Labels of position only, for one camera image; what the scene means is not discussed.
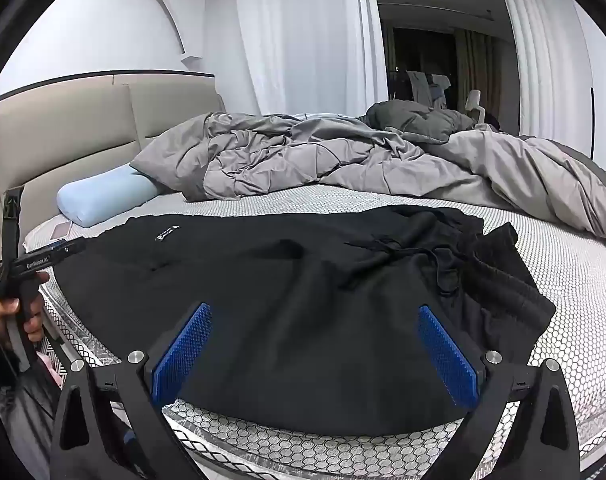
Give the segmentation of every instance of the black pants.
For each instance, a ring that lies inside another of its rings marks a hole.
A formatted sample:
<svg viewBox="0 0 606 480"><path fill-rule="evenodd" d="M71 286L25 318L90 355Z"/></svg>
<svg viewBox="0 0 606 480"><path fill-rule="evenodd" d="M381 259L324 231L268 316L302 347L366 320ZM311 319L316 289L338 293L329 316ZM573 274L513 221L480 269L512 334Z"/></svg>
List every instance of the black pants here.
<svg viewBox="0 0 606 480"><path fill-rule="evenodd" d="M121 358L208 303L212 334L180 395L200 408L310 433L408 433L464 416L417 337L421 306L440 305L481 348L520 363L554 313L512 226L482 228L419 206L144 217L54 272Z"/></svg>

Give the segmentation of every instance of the pillow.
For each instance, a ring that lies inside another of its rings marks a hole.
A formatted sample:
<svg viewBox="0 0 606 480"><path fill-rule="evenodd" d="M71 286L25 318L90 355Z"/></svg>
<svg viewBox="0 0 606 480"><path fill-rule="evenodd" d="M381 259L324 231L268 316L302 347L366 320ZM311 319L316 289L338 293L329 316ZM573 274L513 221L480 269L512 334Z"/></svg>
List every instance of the pillow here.
<svg viewBox="0 0 606 480"><path fill-rule="evenodd" d="M59 210L81 227L91 227L129 211L162 188L129 164L65 184L57 193Z"/></svg>

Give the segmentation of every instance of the bed headboard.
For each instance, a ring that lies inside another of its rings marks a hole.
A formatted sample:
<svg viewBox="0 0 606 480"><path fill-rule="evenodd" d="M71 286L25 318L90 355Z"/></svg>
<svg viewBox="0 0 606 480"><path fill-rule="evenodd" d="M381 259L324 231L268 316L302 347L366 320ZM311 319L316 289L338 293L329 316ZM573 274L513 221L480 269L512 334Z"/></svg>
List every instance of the bed headboard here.
<svg viewBox="0 0 606 480"><path fill-rule="evenodd" d="M25 185L21 236L58 214L68 182L131 161L152 138L196 115L224 110L208 74L90 73L0 96L3 195Z"/></svg>

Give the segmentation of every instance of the pink object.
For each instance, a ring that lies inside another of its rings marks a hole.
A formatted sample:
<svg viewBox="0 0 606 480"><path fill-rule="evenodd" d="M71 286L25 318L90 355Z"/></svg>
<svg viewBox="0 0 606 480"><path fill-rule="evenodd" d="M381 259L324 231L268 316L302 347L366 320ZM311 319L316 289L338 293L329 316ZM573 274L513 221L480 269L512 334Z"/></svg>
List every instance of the pink object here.
<svg viewBox="0 0 606 480"><path fill-rule="evenodd" d="M45 367L48 368L48 371L50 372L50 375L52 376L52 379L54 379L54 382L57 383L57 386L59 388L62 388L63 387L63 379L54 370L54 366L52 366L52 360L47 355L42 354L41 352L37 352L36 354L41 358L41 361L43 361L43 364L45 364Z"/></svg>

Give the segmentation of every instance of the mattress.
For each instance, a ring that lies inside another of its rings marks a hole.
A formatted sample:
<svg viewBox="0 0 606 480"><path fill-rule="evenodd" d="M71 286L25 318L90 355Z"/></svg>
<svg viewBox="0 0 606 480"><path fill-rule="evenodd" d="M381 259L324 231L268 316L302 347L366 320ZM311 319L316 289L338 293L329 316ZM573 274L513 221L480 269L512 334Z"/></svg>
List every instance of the mattress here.
<svg viewBox="0 0 606 480"><path fill-rule="evenodd" d="M238 201L187 203L181 194L161 195L142 206L91 228L73 225L68 239L94 237L128 218L187 214L246 216L278 213L359 212L393 204L456 207L484 219L484 231L511 222L516 247L542 294L557 307L537 342L529 364L545 358L561 363L576 415L582 466L606 442L606 241L528 216L481 206L357 192L330 186L307 186ZM57 216L35 228L27 250L50 242ZM46 307L64 334L93 365L116 361L74 315L55 277L45 286ZM518 404L507 405L475 478L489 473L504 444ZM185 446L227 468L269 478L341 478L405 476L418 479L434 462L460 421L431 430L378 437L321 436L266 428L205 412L178 399L163 408Z"/></svg>

